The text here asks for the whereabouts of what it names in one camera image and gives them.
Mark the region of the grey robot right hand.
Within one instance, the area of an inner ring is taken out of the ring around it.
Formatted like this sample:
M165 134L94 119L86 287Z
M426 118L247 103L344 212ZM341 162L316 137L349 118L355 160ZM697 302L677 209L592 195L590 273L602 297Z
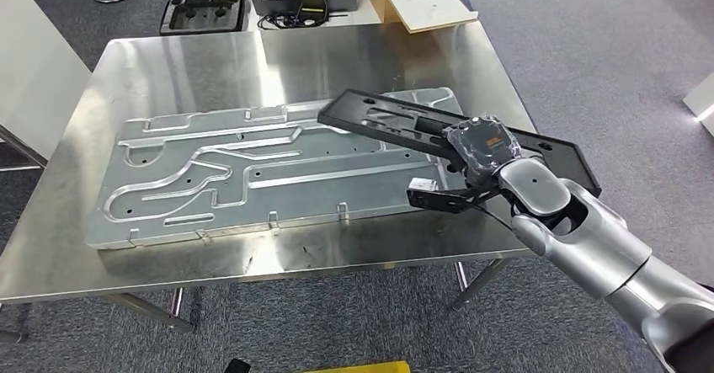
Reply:
M466 181L476 189L491 189L497 184L497 171L522 157L514 134L495 116L457 122L444 128L442 134L466 164Z

